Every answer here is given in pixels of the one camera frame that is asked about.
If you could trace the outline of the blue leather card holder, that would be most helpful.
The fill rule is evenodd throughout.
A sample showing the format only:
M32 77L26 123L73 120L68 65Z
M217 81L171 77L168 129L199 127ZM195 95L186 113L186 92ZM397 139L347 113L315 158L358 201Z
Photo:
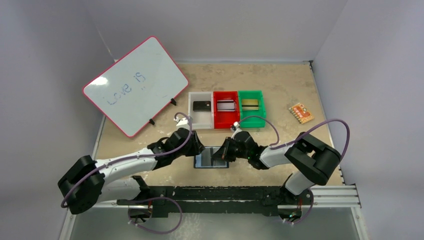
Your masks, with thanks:
M219 150L219 146L207 146L201 154L194 157L193 167L195 169L227 169L229 162L222 159L213 159L212 156Z

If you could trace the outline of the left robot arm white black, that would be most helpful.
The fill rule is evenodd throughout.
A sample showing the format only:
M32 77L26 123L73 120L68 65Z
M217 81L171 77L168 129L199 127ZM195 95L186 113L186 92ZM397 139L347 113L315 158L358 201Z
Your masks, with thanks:
M205 148L196 131L179 128L127 155L98 160L82 156L57 183L63 195L60 206L78 215L108 200L126 199L142 205L148 201L149 191L141 186L136 173L169 166L182 156L195 157Z

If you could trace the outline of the red plastic bin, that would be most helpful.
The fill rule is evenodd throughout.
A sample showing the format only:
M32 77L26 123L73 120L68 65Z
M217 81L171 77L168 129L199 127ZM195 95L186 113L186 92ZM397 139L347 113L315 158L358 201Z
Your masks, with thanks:
M240 120L239 96L237 91L214 91L214 128L229 129L230 126ZM234 101L235 111L217 111L217 101Z

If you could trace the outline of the green plastic bin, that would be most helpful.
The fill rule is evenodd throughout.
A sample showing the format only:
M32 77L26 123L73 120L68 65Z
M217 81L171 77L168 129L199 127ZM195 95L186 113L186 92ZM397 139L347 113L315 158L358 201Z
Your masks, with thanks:
M259 100L259 110L249 110L242 111L241 101L242 99L258 99ZM246 120L243 120L240 125L242 128L264 128L266 122L261 118L267 117L266 106L264 102L263 93L260 90L240 90L238 91L238 100L240 108L240 119L249 117Z

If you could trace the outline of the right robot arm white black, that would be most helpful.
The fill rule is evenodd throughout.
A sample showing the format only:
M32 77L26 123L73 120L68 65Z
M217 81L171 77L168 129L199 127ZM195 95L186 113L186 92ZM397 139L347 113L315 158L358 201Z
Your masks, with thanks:
M247 131L240 131L227 137L211 159L225 162L246 159L257 170L293 164L297 172L286 179L280 191L282 200L292 204L308 188L326 185L342 160L336 149L311 134L302 132L302 135L295 143L276 149L258 145Z

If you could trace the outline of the white plastic bin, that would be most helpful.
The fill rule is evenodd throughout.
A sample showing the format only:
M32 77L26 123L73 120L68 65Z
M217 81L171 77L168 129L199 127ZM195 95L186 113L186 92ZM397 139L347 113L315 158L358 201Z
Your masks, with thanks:
M207 102L206 110L195 111L195 102ZM211 91L188 93L188 115L192 118L194 130L207 130L214 128L214 97Z

